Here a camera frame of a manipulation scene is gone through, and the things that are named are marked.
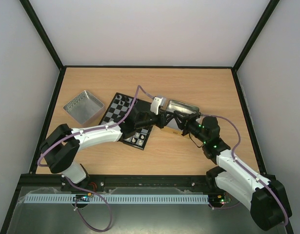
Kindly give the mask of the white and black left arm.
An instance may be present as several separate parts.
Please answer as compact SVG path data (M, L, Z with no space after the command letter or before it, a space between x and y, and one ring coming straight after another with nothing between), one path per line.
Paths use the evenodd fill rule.
M136 130L151 126L164 128L175 113L157 110L130 110L123 117L103 125L88 128L70 128L59 125L40 146L38 166L48 167L53 174L62 174L72 183L79 184L87 177L85 169L75 162L76 154L88 147L125 140Z

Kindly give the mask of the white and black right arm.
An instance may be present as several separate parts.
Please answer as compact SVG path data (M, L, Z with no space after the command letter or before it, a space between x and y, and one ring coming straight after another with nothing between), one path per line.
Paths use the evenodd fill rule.
M250 211L262 230L288 225L292 211L284 185L274 176L267 178L257 173L235 154L235 148L230 148L220 137L219 116L204 115L198 123L200 116L200 113L174 111L182 134L200 140L204 155L216 164L208 172L207 187L230 193Z

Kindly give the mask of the gold rimmed metal tin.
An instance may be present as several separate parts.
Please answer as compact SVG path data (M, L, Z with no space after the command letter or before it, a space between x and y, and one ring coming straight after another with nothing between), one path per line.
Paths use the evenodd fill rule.
M163 109L165 109L169 112L179 111L183 114L193 114L193 113L198 113L200 111L198 106L184 103L184 102L174 100L174 99L168 99L166 101L166 103L164 104ZM165 126L163 129L161 129L161 131L167 132L169 134L173 134L176 136L181 136L181 134L182 134L182 130L178 128L175 119L172 119L167 124L167 126Z

